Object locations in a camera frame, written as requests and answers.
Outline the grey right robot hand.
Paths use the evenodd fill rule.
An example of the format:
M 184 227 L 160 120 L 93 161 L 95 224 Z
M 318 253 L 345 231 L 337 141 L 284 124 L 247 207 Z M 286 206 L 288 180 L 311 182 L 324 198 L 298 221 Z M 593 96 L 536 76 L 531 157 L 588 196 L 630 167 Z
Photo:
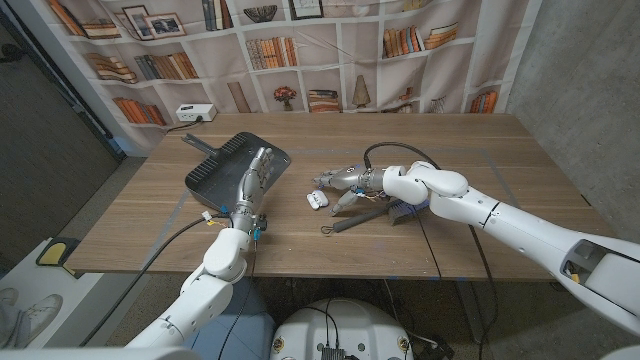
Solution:
M 336 216 L 347 207 L 354 205 L 360 198 L 375 199 L 384 197 L 384 171 L 368 169 L 360 165 L 328 170 L 314 177 L 312 182 L 321 187 L 345 190 L 345 193 L 333 205 L 329 214 Z

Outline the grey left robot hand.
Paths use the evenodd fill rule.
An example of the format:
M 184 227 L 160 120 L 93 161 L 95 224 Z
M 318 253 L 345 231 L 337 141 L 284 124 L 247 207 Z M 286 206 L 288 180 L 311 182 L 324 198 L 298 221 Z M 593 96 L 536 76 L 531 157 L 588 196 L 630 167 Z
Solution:
M 271 177 L 271 148 L 261 147 L 244 172 L 237 189 L 236 204 L 230 215 L 232 228 L 249 233 L 261 206 L 266 184 Z

